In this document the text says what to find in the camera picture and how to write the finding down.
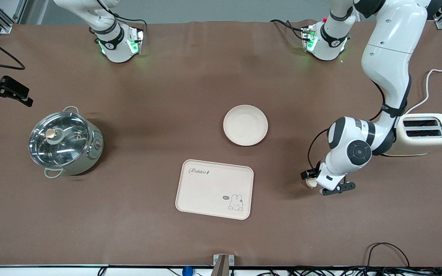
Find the cooking pot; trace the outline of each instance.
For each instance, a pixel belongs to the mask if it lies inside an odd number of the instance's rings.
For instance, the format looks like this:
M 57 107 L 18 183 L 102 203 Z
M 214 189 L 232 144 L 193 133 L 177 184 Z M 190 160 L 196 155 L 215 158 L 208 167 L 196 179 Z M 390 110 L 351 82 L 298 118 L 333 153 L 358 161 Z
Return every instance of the cooking pot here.
M 32 160 L 44 167 L 48 178 L 79 174 L 102 155 L 102 133 L 79 115 L 77 107 L 70 106 L 45 117 L 33 128 L 28 151 Z

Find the lid knob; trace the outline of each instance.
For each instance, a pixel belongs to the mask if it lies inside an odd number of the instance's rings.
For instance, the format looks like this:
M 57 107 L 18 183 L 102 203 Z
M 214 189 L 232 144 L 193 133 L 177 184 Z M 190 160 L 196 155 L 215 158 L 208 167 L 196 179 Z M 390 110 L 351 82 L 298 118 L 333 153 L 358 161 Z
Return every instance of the lid knob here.
M 52 138 L 56 137 L 57 134 L 58 134 L 58 132 L 55 129 L 49 129 L 45 132 L 45 137 L 47 139 L 52 139 Z

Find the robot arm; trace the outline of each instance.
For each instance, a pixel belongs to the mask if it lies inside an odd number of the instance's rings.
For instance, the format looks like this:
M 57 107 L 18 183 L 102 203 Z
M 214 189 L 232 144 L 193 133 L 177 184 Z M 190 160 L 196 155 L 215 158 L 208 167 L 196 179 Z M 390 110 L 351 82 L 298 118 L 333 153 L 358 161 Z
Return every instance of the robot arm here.
M 142 30 L 139 31 L 125 23 L 118 23 L 115 17 L 102 7 L 102 5 L 107 8 L 115 7 L 119 5 L 120 0 L 54 0 L 54 2 L 90 25 L 99 39 L 102 53 L 110 61 L 125 62 L 140 52 Z
M 305 51 L 323 61 L 331 61 L 344 50 L 347 35 L 356 21 L 353 15 L 353 0 L 328 0 L 330 13 L 326 21 L 308 27 L 303 42 Z
M 322 159 L 316 182 L 334 190 L 340 180 L 381 155 L 395 139 L 395 122 L 403 115 L 410 90 L 409 60 L 421 37 L 427 12 L 415 0 L 354 0 L 366 17 L 376 14 L 376 27 L 364 50 L 361 66 L 384 91 L 376 123 L 341 117 L 328 129 L 330 152 Z

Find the brown tablecloth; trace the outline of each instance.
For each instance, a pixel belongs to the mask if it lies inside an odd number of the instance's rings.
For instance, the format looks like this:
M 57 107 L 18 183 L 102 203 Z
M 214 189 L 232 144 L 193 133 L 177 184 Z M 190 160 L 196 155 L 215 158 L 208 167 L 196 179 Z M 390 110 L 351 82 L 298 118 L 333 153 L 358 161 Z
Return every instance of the brown tablecloth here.
M 442 149 L 373 157 L 342 195 L 321 196 L 300 181 L 316 133 L 379 110 L 381 96 L 361 70 L 373 28 L 356 23 L 346 50 L 324 62 L 273 23 L 150 25 L 144 55 L 114 64 L 87 26 L 14 26 L 0 45 L 27 69 L 0 69 L 0 77 L 28 86 L 35 103 L 0 101 L 0 264 L 204 264 L 230 253 L 238 265 L 362 265 L 370 244 L 388 241 L 413 266 L 442 266 Z M 10 62 L 0 52 L 0 63 Z M 424 97 L 431 68 L 442 69 L 442 31 L 428 23 L 410 62 L 410 106 Z M 442 113 L 442 74 L 430 89 L 416 111 Z M 268 118 L 259 145 L 235 146 L 223 134 L 224 115 L 240 104 Z M 104 153 L 86 174 L 47 179 L 28 137 L 68 105 L 101 129 Z M 321 138 L 312 159 L 326 152 Z M 250 166 L 250 217 L 177 211 L 186 159 Z M 372 264 L 404 262 L 379 248 Z

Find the white plate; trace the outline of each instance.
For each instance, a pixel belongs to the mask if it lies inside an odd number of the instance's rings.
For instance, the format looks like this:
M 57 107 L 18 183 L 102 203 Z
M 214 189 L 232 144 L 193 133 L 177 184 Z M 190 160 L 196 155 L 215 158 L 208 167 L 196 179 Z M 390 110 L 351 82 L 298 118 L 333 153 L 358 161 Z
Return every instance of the white plate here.
M 189 159 L 182 165 L 175 206 L 179 211 L 245 220 L 250 215 L 253 170 Z
M 226 114 L 223 129 L 233 143 L 251 146 L 265 137 L 269 123 L 260 109 L 252 105 L 239 105 Z

